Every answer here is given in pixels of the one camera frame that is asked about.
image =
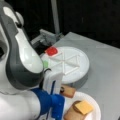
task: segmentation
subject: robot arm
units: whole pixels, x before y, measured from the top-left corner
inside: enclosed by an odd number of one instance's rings
[[[4,1],[0,1],[0,32],[0,47],[5,53],[0,60],[0,120],[35,120],[44,114],[45,119],[61,120],[64,97],[58,94],[62,74],[47,73],[44,91],[36,88],[19,93],[40,84],[43,64],[17,14]]]
[[[37,86],[43,79],[42,61],[29,43],[18,16],[4,1],[0,1],[0,31],[1,47],[6,48],[0,61],[0,71],[3,71],[0,73],[0,83],[3,83],[0,91],[15,94],[18,90]]]

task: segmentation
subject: yellow cheese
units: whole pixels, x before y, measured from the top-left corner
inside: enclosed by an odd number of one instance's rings
[[[80,103],[77,103],[75,107],[83,114],[86,115],[90,112],[93,111],[93,107],[87,102],[87,101],[82,101]]]

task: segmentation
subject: bread slice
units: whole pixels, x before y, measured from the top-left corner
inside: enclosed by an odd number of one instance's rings
[[[77,110],[79,110],[83,115],[86,115],[93,111],[93,107],[87,102],[87,101],[82,101],[77,104],[75,104],[75,107]]]
[[[74,94],[76,92],[75,88],[69,87],[67,85],[62,85],[62,91],[61,91],[61,95],[68,97],[68,98],[73,98]]]
[[[70,109],[67,111],[67,113],[64,115],[64,120],[85,120],[86,115],[83,115],[80,112],[77,112],[73,106],[74,106],[74,103],[70,107]]]

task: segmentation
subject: blue object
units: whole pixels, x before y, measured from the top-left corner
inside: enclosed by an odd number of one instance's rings
[[[48,113],[52,106],[51,96],[47,92],[41,91],[39,88],[33,89],[32,91],[37,95],[40,101],[40,116]]]
[[[52,98],[52,118],[62,120],[65,98],[61,95],[51,95]]]
[[[32,91],[37,95],[40,101],[40,115],[44,115],[49,112],[50,108],[52,108],[52,118],[56,120],[62,120],[64,102],[65,99],[61,95],[49,95],[45,91],[41,91],[39,88],[32,89]]]

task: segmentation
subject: green object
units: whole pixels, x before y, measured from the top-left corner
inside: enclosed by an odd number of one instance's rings
[[[43,66],[44,66],[44,68],[48,68],[48,62],[47,61],[43,61]]]

